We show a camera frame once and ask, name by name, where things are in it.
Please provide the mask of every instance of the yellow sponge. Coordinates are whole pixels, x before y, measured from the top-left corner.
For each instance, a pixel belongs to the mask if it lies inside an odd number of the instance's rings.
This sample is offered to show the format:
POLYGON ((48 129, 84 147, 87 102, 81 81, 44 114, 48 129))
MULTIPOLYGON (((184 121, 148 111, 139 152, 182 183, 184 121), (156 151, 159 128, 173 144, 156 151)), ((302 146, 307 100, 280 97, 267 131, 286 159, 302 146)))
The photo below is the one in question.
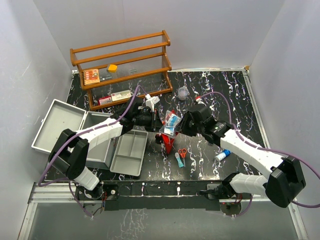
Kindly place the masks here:
POLYGON ((110 64, 107 70, 109 73, 115 73, 117 71, 117 65, 110 64))

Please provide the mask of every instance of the marble tabletop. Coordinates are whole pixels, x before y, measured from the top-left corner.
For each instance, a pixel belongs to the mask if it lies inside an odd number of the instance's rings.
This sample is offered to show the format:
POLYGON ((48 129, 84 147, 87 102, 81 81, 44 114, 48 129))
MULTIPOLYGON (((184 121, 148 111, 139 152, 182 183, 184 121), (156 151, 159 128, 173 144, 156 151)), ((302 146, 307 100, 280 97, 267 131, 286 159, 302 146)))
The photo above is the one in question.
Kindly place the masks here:
MULTIPOLYGON (((173 86, 173 92, 160 96, 158 106, 160 117, 164 117, 167 110, 175 110, 177 115, 183 116, 193 105, 196 97, 211 91, 221 92, 228 99, 231 106, 232 121, 241 129, 241 133, 254 142, 264 145, 263 138, 254 113, 248 88, 242 71, 173 71, 168 73, 173 86), (186 101, 178 99, 178 88, 185 86, 189 90, 186 101)), ((213 115, 219 120, 228 120, 227 105, 220 96, 210 95, 205 98, 210 105, 213 115)), ((79 74, 74 74, 67 103, 89 110, 88 95, 82 91, 79 74)), ((100 109, 99 112, 113 113, 122 105, 115 105, 100 109)), ((200 135, 195 137, 178 134, 170 154, 166 154, 164 145, 156 144, 156 133, 149 132, 145 148, 141 174, 138 177, 110 172, 105 169, 92 169, 103 181, 188 181, 188 180, 223 180, 233 172, 244 174, 259 174, 258 171, 231 154, 224 161, 214 161, 214 157, 223 149, 210 145, 200 135), (179 168, 175 158, 178 149, 186 148, 186 167, 179 168)), ((52 168, 47 174, 47 180, 63 177, 52 168)))

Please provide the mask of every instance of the gray tray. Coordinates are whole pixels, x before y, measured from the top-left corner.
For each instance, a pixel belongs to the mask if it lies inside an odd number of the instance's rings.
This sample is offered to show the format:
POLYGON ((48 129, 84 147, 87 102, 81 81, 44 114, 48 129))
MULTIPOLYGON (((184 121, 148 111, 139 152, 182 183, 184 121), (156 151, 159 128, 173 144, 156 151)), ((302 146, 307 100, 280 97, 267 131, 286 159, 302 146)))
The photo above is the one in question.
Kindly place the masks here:
MULTIPOLYGON (((77 131, 96 125, 106 120, 111 114, 85 111, 65 102, 54 99, 31 147, 49 154, 61 132, 65 129, 77 131)), ((87 156, 85 165, 89 168, 109 169, 117 139, 105 141, 94 147, 87 156)))
POLYGON ((121 136, 116 146, 110 171, 139 176, 144 160, 148 132, 131 130, 121 136))

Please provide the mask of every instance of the scissors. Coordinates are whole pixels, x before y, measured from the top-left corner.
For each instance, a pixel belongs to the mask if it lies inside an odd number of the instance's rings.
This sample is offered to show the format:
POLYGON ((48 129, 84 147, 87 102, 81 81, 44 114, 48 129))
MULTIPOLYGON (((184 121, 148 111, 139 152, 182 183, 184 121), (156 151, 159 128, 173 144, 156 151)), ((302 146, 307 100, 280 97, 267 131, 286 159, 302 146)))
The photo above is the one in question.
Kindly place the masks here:
POLYGON ((183 159, 183 165, 186 166, 185 157, 186 157, 186 154, 187 154, 187 149, 185 149, 185 148, 179 149, 179 150, 178 150, 178 153, 180 154, 180 156, 181 156, 182 159, 183 159))

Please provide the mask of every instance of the white backdrop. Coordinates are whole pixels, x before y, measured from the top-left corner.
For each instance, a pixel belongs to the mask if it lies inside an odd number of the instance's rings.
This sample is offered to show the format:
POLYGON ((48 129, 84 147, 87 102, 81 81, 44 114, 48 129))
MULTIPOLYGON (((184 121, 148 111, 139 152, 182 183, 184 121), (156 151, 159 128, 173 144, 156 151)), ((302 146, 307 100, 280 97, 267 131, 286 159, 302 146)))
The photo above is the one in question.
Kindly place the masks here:
MULTIPOLYGON (((270 144, 320 172, 320 2, 286 0, 250 68, 270 144)), ((304 204, 320 203, 320 181, 304 165, 304 204)), ((310 240, 320 235, 320 209, 299 208, 310 240)))
POLYGON ((0 24, 0 239, 16 240, 48 161, 31 144, 71 71, 32 0, 1 0, 0 24))
POLYGON ((70 48, 166 30, 173 69, 250 65, 283 0, 34 0, 66 62, 70 48))

